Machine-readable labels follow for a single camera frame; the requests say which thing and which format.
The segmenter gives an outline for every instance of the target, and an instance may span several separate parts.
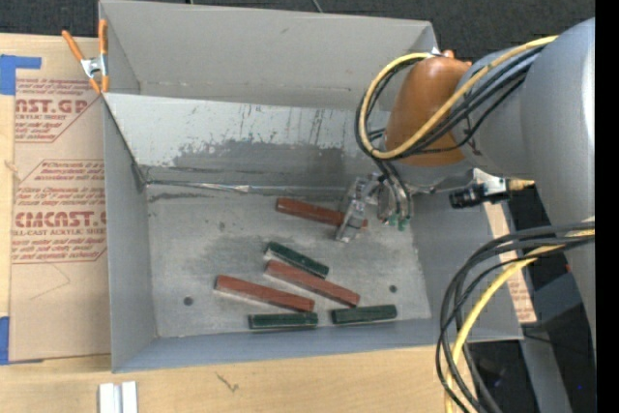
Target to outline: cardboard box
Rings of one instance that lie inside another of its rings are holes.
[[[102,0],[100,14],[110,43],[103,131],[114,370],[436,342],[445,287],[492,237],[482,209],[420,196],[411,230],[370,216],[349,245],[330,226],[275,211],[278,195],[337,208],[351,181],[373,170],[354,140],[356,106],[387,63],[434,48],[428,22],[118,0]],[[213,284],[219,273],[264,282],[269,241],[331,266],[332,281],[359,292],[362,305],[396,304],[398,319],[335,327],[332,302],[317,301],[316,330],[250,333],[247,315],[265,308],[225,299]],[[518,336],[503,291],[472,339]]]
[[[77,42],[97,54],[96,40]],[[11,249],[6,236],[2,245],[11,263],[9,359],[109,352],[101,100],[60,36],[2,34],[0,53],[41,63],[16,69],[7,106],[15,139],[3,163],[15,182],[13,213],[4,214]]]

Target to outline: metal bracket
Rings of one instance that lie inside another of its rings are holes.
[[[99,413],[137,413],[137,382],[100,384]]]
[[[82,59],[79,61],[79,64],[81,64],[88,77],[94,77],[98,71],[101,71],[102,74],[107,74],[107,57],[105,54],[92,59]]]
[[[336,231],[336,240],[349,243],[361,230],[366,218],[366,202],[380,184],[376,176],[358,177],[348,190],[348,206],[344,220]]]

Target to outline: scuff mark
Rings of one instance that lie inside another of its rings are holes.
[[[171,192],[163,192],[161,194],[155,194],[148,198],[149,203],[155,203],[158,200],[172,200],[175,198],[210,198],[212,195],[210,194],[198,194],[195,192],[181,192],[181,193],[171,193]]]
[[[227,387],[227,388],[230,390],[230,392],[231,392],[232,394],[234,394],[234,393],[237,391],[237,389],[239,389],[239,384],[234,384],[234,385],[230,384],[227,380],[225,380],[225,379],[224,379],[221,375],[219,375],[217,372],[215,372],[215,375],[217,376],[217,378],[218,378],[221,382],[223,382],[223,383],[225,384],[225,387]]]
[[[62,277],[65,278],[65,281],[57,286],[52,287],[51,289],[48,289],[42,293],[39,293],[35,296],[33,296],[32,298],[30,298],[30,300],[36,300],[37,298],[41,298],[42,296],[44,296],[45,294],[49,294],[52,291],[56,291],[57,289],[60,289],[61,287],[65,287],[66,285],[71,284],[71,279],[69,279],[69,276],[67,276],[67,274],[65,274],[63,271],[61,271],[58,267],[56,267],[53,264],[49,264],[51,267],[53,267],[54,269],[56,269],[56,271],[58,271],[60,273],[60,275]]]

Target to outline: cardboard sheet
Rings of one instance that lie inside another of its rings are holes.
[[[97,40],[76,41],[97,55]],[[3,164],[14,180],[9,359],[108,352],[101,100],[60,36],[0,35],[0,53],[42,62],[16,71],[15,153]]]

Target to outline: green block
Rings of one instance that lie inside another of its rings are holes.
[[[380,320],[393,320],[398,316],[396,305],[380,305],[376,307],[357,307],[354,309],[332,310],[331,319],[334,324],[361,324]]]
[[[312,311],[298,313],[263,313],[248,317],[255,331],[312,329],[318,325],[318,315]]]
[[[284,245],[280,245],[280,243],[271,242],[267,245],[267,248],[264,251],[276,256],[290,265],[293,265],[294,267],[297,267],[298,269],[310,272],[311,274],[314,274],[322,279],[326,279],[327,274],[329,274],[329,267],[326,265],[323,265],[316,260],[312,260],[308,256],[300,254],[295,250],[285,247]]]

